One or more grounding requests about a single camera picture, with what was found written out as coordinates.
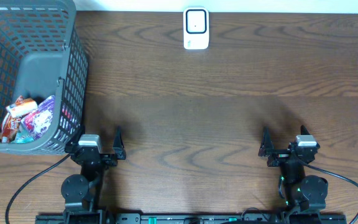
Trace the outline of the teal candy packet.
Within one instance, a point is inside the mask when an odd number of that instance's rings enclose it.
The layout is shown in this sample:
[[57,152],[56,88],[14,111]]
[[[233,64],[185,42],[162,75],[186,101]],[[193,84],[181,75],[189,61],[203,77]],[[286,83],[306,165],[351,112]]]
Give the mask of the teal candy packet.
[[18,131],[16,133],[16,136],[14,138],[14,140],[12,141],[12,143],[15,144],[25,144],[25,143],[29,143],[34,141],[34,138],[32,137],[32,135],[26,131],[25,129],[22,131]]

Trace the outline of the red orange snack bar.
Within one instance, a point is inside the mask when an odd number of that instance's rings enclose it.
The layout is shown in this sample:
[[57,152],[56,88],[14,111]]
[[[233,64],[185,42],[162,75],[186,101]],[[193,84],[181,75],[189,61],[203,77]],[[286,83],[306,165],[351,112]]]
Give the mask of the red orange snack bar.
[[6,106],[6,115],[2,122],[2,143],[9,143],[13,141],[16,133],[19,130],[19,122],[21,121],[23,114],[20,114],[11,106]]

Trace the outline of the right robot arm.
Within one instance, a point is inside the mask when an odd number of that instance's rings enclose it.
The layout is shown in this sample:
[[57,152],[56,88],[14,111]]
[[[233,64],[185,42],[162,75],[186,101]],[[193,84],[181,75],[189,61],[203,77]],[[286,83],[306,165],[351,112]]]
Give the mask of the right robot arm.
[[267,158],[269,167],[279,167],[279,196],[287,207],[277,215],[282,223],[321,223],[320,210],[326,207],[328,181],[306,175],[305,167],[315,160],[320,145],[304,125],[285,149],[273,146],[269,129],[264,127],[258,156]]

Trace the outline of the small orange white box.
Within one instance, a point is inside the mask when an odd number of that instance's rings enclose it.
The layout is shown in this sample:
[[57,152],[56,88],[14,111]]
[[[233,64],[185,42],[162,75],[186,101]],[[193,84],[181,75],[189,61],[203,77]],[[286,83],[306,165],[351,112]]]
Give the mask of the small orange white box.
[[6,106],[7,112],[13,117],[18,118],[30,113],[38,108],[38,104],[32,98],[24,99],[23,96],[18,97],[15,103]]

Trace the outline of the purple snack packet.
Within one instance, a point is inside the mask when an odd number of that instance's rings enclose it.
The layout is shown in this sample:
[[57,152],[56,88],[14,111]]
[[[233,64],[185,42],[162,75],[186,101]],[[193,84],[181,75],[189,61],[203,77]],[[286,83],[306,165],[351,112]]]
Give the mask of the purple snack packet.
[[49,129],[55,106],[55,95],[51,95],[38,105],[38,108],[21,120],[22,127],[33,140],[40,139]]

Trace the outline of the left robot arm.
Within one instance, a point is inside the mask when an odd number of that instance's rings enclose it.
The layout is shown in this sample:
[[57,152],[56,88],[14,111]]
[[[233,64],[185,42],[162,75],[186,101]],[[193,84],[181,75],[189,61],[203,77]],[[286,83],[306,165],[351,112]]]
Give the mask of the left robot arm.
[[64,223],[115,223],[114,215],[99,206],[104,173],[116,167],[119,160],[126,159],[126,151],[117,128],[112,153],[102,153],[101,140],[97,134],[81,131],[66,145],[65,152],[81,167],[79,174],[67,177],[61,187],[65,199]]

